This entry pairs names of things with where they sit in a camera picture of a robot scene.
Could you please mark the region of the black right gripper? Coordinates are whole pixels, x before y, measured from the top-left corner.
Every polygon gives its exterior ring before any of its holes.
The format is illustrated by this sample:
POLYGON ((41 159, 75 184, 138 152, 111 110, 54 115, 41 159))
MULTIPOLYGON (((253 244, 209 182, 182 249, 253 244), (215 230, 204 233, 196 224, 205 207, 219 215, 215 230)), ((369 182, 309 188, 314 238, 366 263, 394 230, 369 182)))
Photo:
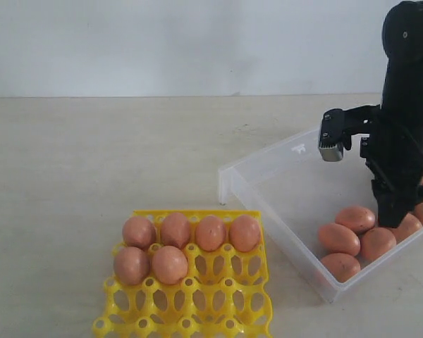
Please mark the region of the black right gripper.
POLYGON ((361 157, 374 175, 379 226, 398 227, 423 202, 423 109, 380 107, 361 157))

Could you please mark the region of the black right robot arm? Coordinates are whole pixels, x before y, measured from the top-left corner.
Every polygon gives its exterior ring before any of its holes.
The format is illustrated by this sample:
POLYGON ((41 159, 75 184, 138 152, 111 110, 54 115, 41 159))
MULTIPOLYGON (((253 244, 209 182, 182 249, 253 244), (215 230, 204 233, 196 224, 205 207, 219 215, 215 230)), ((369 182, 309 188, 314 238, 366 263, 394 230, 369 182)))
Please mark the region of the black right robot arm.
POLYGON ((365 152, 378 223, 397 227, 423 202, 423 1, 388 12, 382 44, 388 64, 365 152))

